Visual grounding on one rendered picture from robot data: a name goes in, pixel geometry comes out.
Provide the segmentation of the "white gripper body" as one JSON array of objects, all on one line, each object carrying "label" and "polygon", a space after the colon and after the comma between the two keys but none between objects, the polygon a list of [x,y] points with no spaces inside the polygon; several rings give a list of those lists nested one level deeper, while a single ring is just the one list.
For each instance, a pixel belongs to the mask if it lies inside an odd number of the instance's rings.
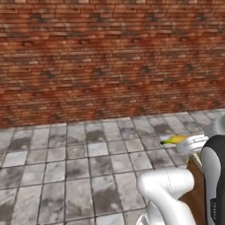
[{"label": "white gripper body", "polygon": [[191,155],[193,152],[201,151],[208,137],[200,134],[190,136],[176,145],[177,151],[181,156]]}]

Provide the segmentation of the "brown wooden dining table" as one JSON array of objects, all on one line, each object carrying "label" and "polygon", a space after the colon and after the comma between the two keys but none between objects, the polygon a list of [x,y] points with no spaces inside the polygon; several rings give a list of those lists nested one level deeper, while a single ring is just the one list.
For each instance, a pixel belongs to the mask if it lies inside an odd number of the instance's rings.
[{"label": "brown wooden dining table", "polygon": [[192,215],[197,225],[205,225],[205,199],[204,199],[204,176],[199,156],[190,156],[187,169],[194,176],[193,189],[183,195],[180,200],[184,201],[191,208]]}]

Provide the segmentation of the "yellow banana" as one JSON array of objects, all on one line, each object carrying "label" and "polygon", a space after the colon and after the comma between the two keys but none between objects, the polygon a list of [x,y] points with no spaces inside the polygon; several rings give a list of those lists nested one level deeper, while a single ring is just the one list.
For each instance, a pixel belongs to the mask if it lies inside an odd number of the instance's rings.
[{"label": "yellow banana", "polygon": [[188,138],[188,135],[173,135],[170,136],[168,139],[161,141],[161,144],[178,144],[181,141],[185,140],[186,138]]}]

